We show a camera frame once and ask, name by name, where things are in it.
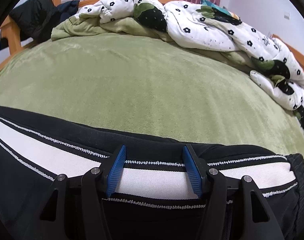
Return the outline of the black track pants white stripe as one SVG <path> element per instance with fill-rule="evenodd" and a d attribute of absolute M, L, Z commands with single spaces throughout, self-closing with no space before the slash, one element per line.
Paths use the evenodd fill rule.
<path fill-rule="evenodd" d="M 94 128 L 0 106 L 0 239 L 24 239 L 49 187 L 69 180 L 65 220 L 69 239 L 86 239 L 80 179 L 125 145 L 127 158 L 116 190 L 103 198 L 109 239 L 203 239 L 206 201 L 193 192 L 182 150 L 224 176 L 253 178 L 284 239 L 304 239 L 304 158 L 254 145 L 180 142 Z"/>

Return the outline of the green plush bed blanket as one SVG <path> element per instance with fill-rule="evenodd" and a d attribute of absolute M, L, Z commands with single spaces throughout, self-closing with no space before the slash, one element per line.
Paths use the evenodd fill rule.
<path fill-rule="evenodd" d="M 0 71 L 0 106 L 179 141 L 304 156 L 296 117 L 244 67 L 140 31 L 47 41 Z"/>

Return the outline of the white floral quilt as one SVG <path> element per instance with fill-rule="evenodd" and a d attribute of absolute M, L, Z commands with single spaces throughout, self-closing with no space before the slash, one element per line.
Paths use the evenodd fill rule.
<path fill-rule="evenodd" d="M 78 22 L 90 18 L 100 24 L 133 17 L 141 25 L 167 33 L 183 48 L 242 51 L 254 64 L 251 79 L 276 103 L 294 111 L 304 102 L 304 71 L 286 44 L 269 38 L 242 22 L 232 25 L 204 18 L 200 4 L 158 0 L 100 0 L 75 15 Z"/>

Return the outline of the teal patterned pillow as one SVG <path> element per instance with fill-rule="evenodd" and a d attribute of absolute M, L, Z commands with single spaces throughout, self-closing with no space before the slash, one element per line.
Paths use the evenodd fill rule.
<path fill-rule="evenodd" d="M 240 25 L 242 23 L 239 16 L 219 7 L 209 0 L 201 0 L 201 7 L 200 9 L 197 9 L 197 12 L 199 12 L 204 18 L 230 23 L 232 25 Z"/>

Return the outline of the navy blue garment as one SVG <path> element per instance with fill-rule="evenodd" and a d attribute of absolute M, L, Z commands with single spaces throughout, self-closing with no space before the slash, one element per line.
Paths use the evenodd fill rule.
<path fill-rule="evenodd" d="M 61 3 L 57 6 L 60 12 L 59 22 L 64 22 L 66 19 L 75 15 L 79 10 L 79 0 L 72 0 L 65 3 Z"/>

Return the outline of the wooden bed frame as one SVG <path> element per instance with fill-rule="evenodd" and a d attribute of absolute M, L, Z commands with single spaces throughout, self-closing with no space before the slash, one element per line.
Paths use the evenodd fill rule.
<path fill-rule="evenodd" d="M 84 5 L 94 4 L 97 1 L 100 0 L 84 0 L 79 2 L 79 7 L 83 7 Z M 167 2 L 180 1 L 180 0 L 158 0 L 158 1 L 161 2 L 162 4 L 165 4 Z M 52 0 L 52 2 L 54 3 L 54 5 L 59 5 L 61 3 L 61 0 Z M 0 32 L 2 34 L 2 37 L 8 40 L 9 53 L 10 53 L 10 55 L 0 63 L 0 71 L 1 71 L 8 63 L 8 61 L 11 58 L 13 58 L 13 56 L 15 56 L 16 54 L 20 53 L 21 51 L 27 48 L 34 46 L 37 43 L 33 41 L 22 47 L 20 41 L 20 28 L 17 26 L 17 24 L 13 21 L 13 19 L 10 16 L 7 16 L 4 22 L 1 24 Z M 292 51 L 294 57 L 300 63 L 304 71 L 304 55 L 300 53 L 298 50 L 294 49 L 289 44 L 287 44 L 286 42 L 284 43 L 288 46 L 290 51 Z"/>

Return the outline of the black jacket on rail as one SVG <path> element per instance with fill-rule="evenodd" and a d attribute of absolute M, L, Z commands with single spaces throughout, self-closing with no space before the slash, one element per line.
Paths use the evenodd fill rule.
<path fill-rule="evenodd" d="M 9 17 L 21 31 L 40 43 L 51 38 L 52 29 L 59 23 L 60 11 L 52 0 L 27 0 L 11 10 Z"/>

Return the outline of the white wall switch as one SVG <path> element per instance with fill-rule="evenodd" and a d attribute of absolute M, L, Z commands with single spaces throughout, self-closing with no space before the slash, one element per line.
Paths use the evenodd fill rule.
<path fill-rule="evenodd" d="M 290 16 L 291 16 L 291 15 L 290 15 L 289 12 L 286 12 L 286 11 L 284 12 L 284 18 L 285 18 L 285 19 L 289 20 L 289 19 L 290 19 Z"/>

